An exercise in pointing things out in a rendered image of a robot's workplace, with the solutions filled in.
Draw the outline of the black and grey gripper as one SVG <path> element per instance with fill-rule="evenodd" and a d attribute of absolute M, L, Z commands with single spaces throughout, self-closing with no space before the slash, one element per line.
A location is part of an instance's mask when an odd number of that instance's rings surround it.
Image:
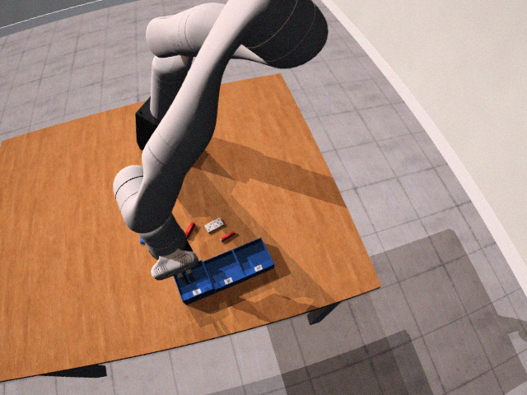
<path fill-rule="evenodd" d="M 198 265 L 198 257 L 189 245 L 185 232 L 179 224 L 178 226 L 178 236 L 170 246 L 163 249 L 153 249 L 146 246 L 150 254 L 157 259 L 156 264 L 151 269 L 152 276 L 156 280 L 160 281 L 177 275 L 179 279 L 183 280 L 185 285 L 188 285 L 189 282 L 183 272 L 186 271 L 189 279 L 194 282 L 191 268 Z"/>

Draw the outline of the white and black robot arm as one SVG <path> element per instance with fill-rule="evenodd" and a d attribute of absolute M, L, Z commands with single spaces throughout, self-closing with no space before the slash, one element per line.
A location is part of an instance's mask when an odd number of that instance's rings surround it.
<path fill-rule="evenodd" d="M 142 166 L 123 168 L 113 184 L 125 224 L 147 246 L 163 249 L 178 236 L 172 210 L 185 175 L 212 139 L 230 59 L 298 67 L 322 50 L 328 33 L 311 0 L 211 2 L 149 22 L 150 110 L 161 122 L 144 147 Z"/>

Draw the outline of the white domino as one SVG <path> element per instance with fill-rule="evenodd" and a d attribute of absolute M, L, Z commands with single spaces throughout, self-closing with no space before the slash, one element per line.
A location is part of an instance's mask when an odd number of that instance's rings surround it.
<path fill-rule="evenodd" d="M 224 224 L 222 223 L 222 220 L 217 218 L 216 220 L 206 224 L 204 227 L 206 228 L 207 232 L 210 233 L 220 227 L 222 227 Z"/>

